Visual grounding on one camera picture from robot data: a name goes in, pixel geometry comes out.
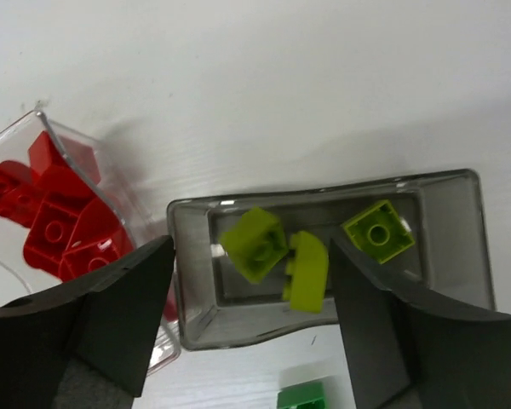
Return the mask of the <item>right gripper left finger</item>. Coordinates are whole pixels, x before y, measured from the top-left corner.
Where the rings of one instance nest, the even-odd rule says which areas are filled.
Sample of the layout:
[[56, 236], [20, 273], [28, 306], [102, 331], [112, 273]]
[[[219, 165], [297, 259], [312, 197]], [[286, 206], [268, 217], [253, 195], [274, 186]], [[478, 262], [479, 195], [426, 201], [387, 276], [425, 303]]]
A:
[[77, 279], [0, 307], [0, 408], [130, 408], [169, 292], [161, 236]]

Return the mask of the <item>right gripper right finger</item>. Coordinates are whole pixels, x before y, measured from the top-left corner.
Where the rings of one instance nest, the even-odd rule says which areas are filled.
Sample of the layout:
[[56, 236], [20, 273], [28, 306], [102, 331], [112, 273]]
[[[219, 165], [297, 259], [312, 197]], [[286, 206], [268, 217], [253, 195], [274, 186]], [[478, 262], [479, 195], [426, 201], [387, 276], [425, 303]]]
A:
[[419, 285], [330, 242], [330, 277], [359, 408], [511, 408], [511, 314]]

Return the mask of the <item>green lego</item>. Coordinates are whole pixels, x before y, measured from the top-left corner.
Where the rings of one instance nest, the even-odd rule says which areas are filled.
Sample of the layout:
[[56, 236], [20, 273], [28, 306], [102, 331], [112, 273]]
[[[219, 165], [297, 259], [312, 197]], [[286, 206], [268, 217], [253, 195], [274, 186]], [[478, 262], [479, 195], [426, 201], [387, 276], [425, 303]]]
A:
[[281, 389], [277, 409], [326, 409], [327, 399], [321, 381], [298, 383]]

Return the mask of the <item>red long lego brick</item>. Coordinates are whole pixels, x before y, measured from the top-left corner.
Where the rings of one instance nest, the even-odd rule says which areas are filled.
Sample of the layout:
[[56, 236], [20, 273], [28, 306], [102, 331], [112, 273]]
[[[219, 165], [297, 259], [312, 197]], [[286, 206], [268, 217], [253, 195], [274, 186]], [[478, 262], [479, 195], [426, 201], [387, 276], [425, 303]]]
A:
[[[94, 150], [68, 138], [61, 138], [67, 156], [83, 168], [83, 173], [94, 183], [101, 180]], [[32, 181], [35, 187], [67, 197], [88, 198], [93, 192], [89, 185], [67, 163], [47, 131], [42, 131], [28, 149]]]

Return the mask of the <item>lime small lego brick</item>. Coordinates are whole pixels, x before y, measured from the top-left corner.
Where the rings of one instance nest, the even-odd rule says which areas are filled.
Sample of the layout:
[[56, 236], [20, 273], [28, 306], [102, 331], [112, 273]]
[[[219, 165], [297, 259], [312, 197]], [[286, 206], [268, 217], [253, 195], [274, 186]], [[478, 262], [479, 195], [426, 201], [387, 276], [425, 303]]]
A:
[[294, 256], [286, 263], [288, 277], [282, 291], [282, 300], [290, 308], [319, 314], [327, 286], [329, 255], [327, 247], [315, 235], [299, 231], [290, 237]]

